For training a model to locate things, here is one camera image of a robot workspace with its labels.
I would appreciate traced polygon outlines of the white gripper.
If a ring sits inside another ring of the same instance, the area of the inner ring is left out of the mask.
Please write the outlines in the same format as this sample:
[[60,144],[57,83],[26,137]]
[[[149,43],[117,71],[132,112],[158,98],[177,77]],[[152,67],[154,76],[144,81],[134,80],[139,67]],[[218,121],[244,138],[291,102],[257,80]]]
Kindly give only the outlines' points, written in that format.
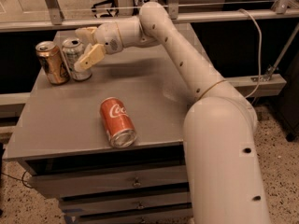
[[123,50],[120,31],[116,22],[104,23],[98,28],[78,28],[75,34],[85,45],[89,44],[74,64],[77,72],[90,69],[102,61],[106,53],[114,54]]

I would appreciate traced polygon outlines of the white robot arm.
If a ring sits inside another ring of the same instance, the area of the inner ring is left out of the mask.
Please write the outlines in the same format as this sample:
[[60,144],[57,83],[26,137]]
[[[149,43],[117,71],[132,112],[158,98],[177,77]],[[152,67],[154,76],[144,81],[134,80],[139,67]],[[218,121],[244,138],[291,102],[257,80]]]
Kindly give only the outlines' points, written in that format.
[[83,71],[105,55],[159,42],[190,89],[194,103],[183,124],[192,224],[272,224],[248,100],[178,31],[156,2],[138,15],[76,30],[86,44],[75,68]]

